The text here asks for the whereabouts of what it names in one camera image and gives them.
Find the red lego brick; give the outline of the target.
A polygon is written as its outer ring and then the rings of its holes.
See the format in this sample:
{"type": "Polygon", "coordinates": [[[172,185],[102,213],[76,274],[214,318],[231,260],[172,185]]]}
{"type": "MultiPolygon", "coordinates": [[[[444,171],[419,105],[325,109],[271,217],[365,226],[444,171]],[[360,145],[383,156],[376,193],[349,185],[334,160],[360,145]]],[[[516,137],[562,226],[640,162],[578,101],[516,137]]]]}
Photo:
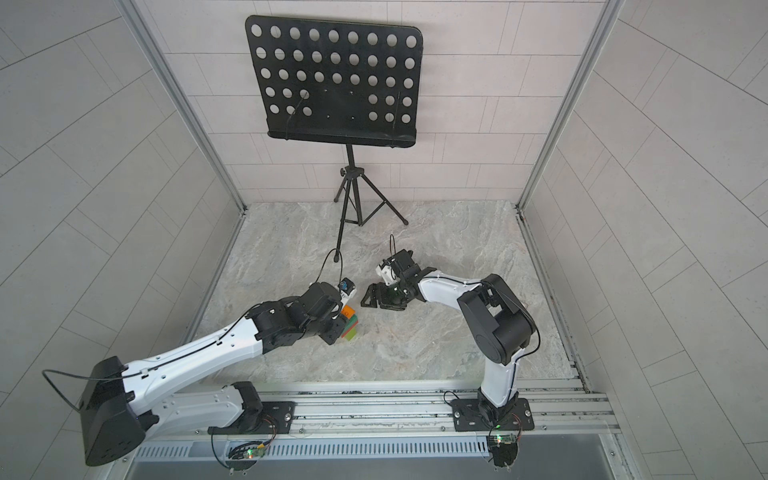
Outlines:
{"type": "Polygon", "coordinates": [[[358,325],[358,321],[354,321],[353,323],[349,324],[347,329],[342,334],[342,336],[343,337],[354,336],[356,334],[357,325],[358,325]]]}

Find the dark green lego brick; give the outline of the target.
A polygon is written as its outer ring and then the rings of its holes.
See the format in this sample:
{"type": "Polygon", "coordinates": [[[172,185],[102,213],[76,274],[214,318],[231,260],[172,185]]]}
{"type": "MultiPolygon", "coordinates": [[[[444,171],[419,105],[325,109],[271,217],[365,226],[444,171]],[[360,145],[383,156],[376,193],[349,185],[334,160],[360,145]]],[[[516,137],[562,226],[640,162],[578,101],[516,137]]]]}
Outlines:
{"type": "Polygon", "coordinates": [[[345,329],[346,330],[353,329],[357,324],[358,324],[358,318],[356,315],[354,315],[351,319],[348,319],[345,329]]]}

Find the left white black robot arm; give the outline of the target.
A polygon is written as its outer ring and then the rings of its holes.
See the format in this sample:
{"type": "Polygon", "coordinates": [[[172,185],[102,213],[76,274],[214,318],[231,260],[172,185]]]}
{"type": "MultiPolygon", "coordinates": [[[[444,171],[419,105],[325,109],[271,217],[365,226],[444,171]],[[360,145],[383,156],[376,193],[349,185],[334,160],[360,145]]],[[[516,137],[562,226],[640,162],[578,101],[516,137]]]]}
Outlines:
{"type": "Polygon", "coordinates": [[[336,286],[314,282],[300,296],[257,303],[223,329],[168,352],[127,364],[116,356],[100,361],[77,405],[86,464],[111,463],[156,435],[201,428],[211,435],[287,432],[290,413],[270,412],[249,381],[197,393],[185,389],[305,338],[333,344],[355,292],[348,278],[336,286]]]}

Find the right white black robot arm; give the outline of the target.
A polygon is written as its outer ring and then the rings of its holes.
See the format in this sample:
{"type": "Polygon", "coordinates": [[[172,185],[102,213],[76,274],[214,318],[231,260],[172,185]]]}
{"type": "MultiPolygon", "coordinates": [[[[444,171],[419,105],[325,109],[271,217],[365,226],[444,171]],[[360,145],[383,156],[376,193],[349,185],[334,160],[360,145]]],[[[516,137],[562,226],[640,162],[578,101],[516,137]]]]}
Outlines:
{"type": "Polygon", "coordinates": [[[482,279],[448,275],[420,267],[411,250],[401,250],[376,268],[380,278],[361,300],[366,308],[403,311],[414,300],[453,308],[463,315],[472,337],[485,356],[480,399],[495,408],[510,404],[517,395],[516,374],[528,354],[537,325],[502,277],[482,279]]]}

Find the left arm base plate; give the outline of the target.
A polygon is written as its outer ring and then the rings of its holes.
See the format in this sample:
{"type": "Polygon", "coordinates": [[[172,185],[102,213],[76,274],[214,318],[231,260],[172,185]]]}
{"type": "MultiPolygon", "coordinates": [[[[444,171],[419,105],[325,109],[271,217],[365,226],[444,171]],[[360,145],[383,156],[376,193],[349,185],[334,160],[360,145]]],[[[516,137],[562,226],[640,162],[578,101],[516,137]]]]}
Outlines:
{"type": "Polygon", "coordinates": [[[297,404],[290,401],[266,402],[262,410],[245,410],[234,422],[226,427],[211,426],[209,435],[275,435],[288,434],[293,422],[297,404]]]}

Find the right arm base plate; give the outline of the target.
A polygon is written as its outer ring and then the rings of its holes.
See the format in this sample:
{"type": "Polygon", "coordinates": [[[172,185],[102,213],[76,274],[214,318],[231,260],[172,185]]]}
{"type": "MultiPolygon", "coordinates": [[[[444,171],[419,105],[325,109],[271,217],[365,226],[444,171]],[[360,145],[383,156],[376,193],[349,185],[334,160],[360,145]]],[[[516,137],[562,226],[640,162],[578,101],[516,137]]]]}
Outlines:
{"type": "Polygon", "coordinates": [[[457,432],[502,431],[527,432],[535,429],[532,411],[525,398],[513,399],[503,407],[478,398],[454,398],[448,402],[457,432]]]}

